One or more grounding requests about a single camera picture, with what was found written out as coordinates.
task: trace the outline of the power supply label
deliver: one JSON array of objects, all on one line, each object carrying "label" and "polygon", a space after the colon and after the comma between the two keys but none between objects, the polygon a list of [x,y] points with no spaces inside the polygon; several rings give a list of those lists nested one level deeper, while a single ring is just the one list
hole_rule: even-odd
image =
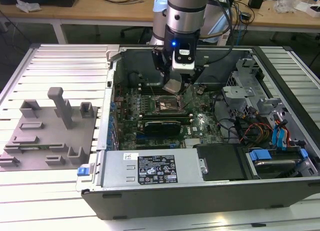
[{"label": "power supply label", "polygon": [[141,185],[178,183],[175,156],[139,156],[138,183]]}]

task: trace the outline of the slotted aluminum surface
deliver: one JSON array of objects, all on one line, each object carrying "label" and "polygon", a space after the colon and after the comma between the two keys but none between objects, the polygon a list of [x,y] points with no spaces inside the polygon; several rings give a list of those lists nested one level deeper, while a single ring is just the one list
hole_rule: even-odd
[{"label": "slotted aluminum surface", "polygon": [[[21,65],[21,75],[26,77],[17,78],[12,92],[7,93],[0,105],[0,145],[6,143],[18,123],[22,97],[33,98],[37,95],[44,98],[38,100],[41,106],[53,106],[53,103],[43,96],[43,92],[51,85],[61,86],[65,90],[64,94],[70,98],[71,105],[79,105],[84,100],[82,95],[85,95],[93,105],[102,107],[103,96],[100,96],[99,91],[104,90],[106,85],[107,70],[103,65],[106,62],[106,49],[106,45],[43,45],[39,50],[32,51],[30,58]],[[63,61],[71,56],[78,56],[82,61],[94,56],[99,61],[91,63],[90,68],[81,65],[75,68],[68,62],[68,68],[57,68],[58,64],[61,64],[59,61],[54,61],[55,64],[48,62],[45,67],[42,65],[38,68],[35,63],[44,62],[39,60],[44,56],[46,59],[62,57]],[[36,77],[36,83],[20,82],[32,80],[31,76]],[[97,119],[96,127],[99,126],[100,119]],[[99,129],[96,129],[92,151],[96,150],[98,132]],[[89,162],[95,160],[96,154],[93,153]],[[320,195],[308,197],[288,208],[103,221],[97,218],[95,212],[81,198],[79,191],[82,187],[76,186],[76,179],[77,171],[72,169],[0,172],[0,230],[244,231],[252,229],[252,223],[266,224],[266,227],[254,228],[263,231],[305,231],[317,230],[320,227]]]},{"label": "slotted aluminum surface", "polygon": [[[63,98],[71,106],[91,102],[101,116],[107,80],[107,45],[41,45],[30,55],[28,63],[0,106],[0,154],[9,141],[26,99],[36,99],[41,107],[53,107],[47,96],[50,87],[62,87]],[[98,117],[91,150],[96,150],[100,118]]]},{"label": "slotted aluminum surface", "polygon": [[[298,101],[320,128],[320,83],[313,72],[291,51],[261,47]],[[278,94],[267,77],[263,79],[273,97]]]}]

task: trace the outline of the table leg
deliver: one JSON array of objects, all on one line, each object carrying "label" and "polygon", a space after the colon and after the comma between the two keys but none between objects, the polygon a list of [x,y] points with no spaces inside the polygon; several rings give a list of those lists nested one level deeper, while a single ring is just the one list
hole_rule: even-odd
[{"label": "table leg", "polygon": [[2,33],[6,33],[6,32],[8,31],[8,28],[7,28],[5,22],[0,22],[0,31],[1,31]]},{"label": "table leg", "polygon": [[271,37],[270,37],[270,40],[271,40],[271,41],[276,41],[276,37],[277,37],[278,33],[279,33],[279,32],[273,32],[273,34],[272,34]]},{"label": "table leg", "polygon": [[99,25],[95,25],[95,26],[94,26],[94,30],[95,30],[95,36],[98,37],[98,36],[101,35]]},{"label": "table leg", "polygon": [[53,29],[54,29],[54,32],[56,35],[56,39],[58,40],[58,43],[60,45],[67,44],[68,43],[67,36],[62,28],[61,23],[54,22],[54,23],[52,23],[52,26],[53,26]]}]

